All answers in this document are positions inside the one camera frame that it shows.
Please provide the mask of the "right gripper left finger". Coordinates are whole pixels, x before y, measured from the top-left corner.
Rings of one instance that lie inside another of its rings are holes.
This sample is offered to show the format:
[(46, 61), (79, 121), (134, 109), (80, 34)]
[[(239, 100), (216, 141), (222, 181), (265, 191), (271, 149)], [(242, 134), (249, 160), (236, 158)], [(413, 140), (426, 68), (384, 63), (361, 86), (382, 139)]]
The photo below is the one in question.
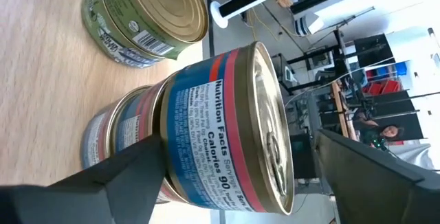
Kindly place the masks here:
[(164, 175), (151, 135), (50, 186), (0, 186), (0, 224), (148, 224)]

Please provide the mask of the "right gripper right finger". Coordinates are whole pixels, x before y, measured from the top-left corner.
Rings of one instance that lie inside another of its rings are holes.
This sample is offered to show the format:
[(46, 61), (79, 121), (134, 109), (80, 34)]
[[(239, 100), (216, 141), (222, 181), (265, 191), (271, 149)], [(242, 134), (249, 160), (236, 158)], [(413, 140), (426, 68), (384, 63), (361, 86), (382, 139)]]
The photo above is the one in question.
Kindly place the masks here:
[(314, 152), (343, 223), (440, 224), (440, 174), (327, 130)]

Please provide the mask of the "gold-lid green label can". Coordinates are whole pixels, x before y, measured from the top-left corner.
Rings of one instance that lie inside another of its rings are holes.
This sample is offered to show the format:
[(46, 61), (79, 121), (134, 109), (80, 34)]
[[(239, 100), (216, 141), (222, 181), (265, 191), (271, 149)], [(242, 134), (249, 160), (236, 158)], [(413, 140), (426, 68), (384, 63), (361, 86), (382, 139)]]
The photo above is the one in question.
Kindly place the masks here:
[(176, 59), (208, 31), (204, 0), (104, 0), (124, 37), (139, 49)]
[(91, 37), (117, 63), (142, 69), (165, 59), (134, 45), (113, 22), (104, 0), (82, 0), (81, 14)]

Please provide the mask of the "person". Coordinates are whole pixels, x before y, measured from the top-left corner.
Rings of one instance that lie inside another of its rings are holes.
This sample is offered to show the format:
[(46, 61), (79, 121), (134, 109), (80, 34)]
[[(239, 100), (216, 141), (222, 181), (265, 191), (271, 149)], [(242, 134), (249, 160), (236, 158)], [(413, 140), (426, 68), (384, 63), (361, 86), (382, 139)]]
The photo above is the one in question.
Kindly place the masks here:
[(380, 126), (360, 109), (354, 113), (353, 127), (360, 133), (360, 142), (380, 150), (386, 150), (387, 142), (397, 141), (404, 133), (404, 128), (396, 124)]

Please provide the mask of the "wooden background table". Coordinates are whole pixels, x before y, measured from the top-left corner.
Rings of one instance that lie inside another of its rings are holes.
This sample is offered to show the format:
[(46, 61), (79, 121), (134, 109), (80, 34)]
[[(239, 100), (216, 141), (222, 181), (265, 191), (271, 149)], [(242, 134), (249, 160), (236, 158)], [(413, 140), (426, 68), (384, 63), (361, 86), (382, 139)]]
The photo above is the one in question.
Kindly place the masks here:
[(345, 102), (346, 98), (344, 93), (337, 82), (333, 82), (331, 84), (331, 88), (338, 113), (338, 119), (340, 121), (342, 135), (358, 142), (359, 138), (356, 134), (356, 130), (354, 129), (353, 122), (349, 117), (350, 112)]

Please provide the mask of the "red storage bins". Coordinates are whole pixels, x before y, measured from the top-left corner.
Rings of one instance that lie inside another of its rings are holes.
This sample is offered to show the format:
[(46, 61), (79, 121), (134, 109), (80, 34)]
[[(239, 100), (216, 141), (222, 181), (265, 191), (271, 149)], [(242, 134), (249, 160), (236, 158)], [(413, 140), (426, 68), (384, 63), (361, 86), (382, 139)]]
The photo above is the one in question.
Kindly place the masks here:
[(365, 94), (378, 96), (385, 93), (393, 93), (402, 90), (400, 81), (398, 80), (382, 80), (369, 82), (363, 89)]

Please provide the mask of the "blue storage bins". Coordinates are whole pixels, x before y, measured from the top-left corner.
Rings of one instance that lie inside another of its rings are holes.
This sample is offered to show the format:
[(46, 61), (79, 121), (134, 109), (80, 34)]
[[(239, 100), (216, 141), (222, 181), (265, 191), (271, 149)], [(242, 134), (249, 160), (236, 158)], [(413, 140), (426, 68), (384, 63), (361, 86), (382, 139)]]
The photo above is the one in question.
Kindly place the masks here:
[(407, 66), (405, 62), (395, 63), (377, 68), (376, 73), (378, 76), (405, 76), (407, 74)]

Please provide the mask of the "white navy-striped device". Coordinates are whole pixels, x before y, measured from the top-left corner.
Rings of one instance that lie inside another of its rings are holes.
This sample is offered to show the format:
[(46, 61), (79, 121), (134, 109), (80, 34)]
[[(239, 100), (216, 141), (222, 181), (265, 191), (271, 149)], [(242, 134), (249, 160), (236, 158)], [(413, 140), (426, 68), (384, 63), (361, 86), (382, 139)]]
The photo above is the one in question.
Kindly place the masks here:
[(294, 34), (304, 37), (315, 34), (324, 26), (324, 21), (315, 13), (308, 13), (294, 21)]

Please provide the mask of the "wooden shelf black metal frame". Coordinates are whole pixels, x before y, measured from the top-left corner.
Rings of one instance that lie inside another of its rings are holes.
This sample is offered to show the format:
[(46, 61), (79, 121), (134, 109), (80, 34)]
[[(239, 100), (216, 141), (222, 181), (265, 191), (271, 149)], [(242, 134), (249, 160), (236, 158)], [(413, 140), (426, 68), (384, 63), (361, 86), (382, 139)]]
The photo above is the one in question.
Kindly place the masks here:
[(128, 91), (203, 57), (136, 69), (111, 60), (83, 25), (82, 0), (0, 0), (0, 186), (49, 185), (81, 168), (88, 121)]

